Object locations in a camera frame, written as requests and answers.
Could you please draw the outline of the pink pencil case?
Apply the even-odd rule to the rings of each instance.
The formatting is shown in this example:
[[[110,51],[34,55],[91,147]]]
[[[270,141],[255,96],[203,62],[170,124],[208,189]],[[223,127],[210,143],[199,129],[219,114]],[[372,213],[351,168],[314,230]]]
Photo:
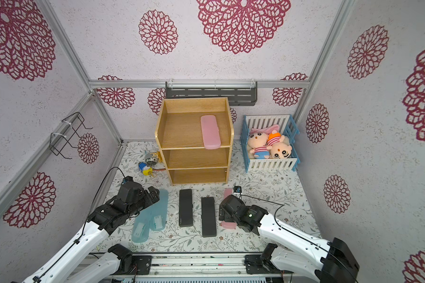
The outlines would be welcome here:
[[[220,131],[215,115],[201,116],[203,144],[207,150],[219,149],[221,146]]]
[[[228,198],[230,195],[233,195],[232,188],[228,188],[224,191],[223,200]],[[232,216],[227,210],[224,210],[224,207],[222,205],[220,205],[219,213],[220,213],[220,219],[223,219],[221,220],[221,223],[220,223],[223,229],[235,230],[237,228],[237,224],[233,222]]]

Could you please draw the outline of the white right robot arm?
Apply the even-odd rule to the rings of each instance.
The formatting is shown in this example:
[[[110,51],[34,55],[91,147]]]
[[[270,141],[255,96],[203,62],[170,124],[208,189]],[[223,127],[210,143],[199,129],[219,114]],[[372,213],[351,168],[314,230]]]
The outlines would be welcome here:
[[[247,206],[229,195],[220,204],[219,220],[234,222],[245,232],[274,241],[262,253],[262,262],[280,271],[310,278],[317,283],[356,283],[360,265],[348,245],[334,238],[317,238],[294,228],[267,210]]]

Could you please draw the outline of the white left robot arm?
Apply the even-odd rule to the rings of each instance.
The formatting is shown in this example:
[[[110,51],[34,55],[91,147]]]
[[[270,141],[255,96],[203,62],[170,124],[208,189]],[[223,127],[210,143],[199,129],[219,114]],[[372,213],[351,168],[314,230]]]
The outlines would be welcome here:
[[[115,273],[132,271],[133,253],[116,244],[83,270],[72,272],[92,252],[93,248],[110,237],[133,216],[156,204],[160,191],[153,186],[144,189],[127,176],[118,194],[98,206],[87,217],[75,236],[50,260],[23,281],[25,283],[98,283]]]

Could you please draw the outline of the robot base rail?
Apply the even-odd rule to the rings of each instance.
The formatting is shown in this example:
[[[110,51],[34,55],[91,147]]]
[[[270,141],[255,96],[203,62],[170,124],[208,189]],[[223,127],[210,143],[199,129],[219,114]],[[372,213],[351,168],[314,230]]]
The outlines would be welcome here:
[[[102,283],[308,283],[289,271],[257,265],[261,252],[138,252],[131,271]]]

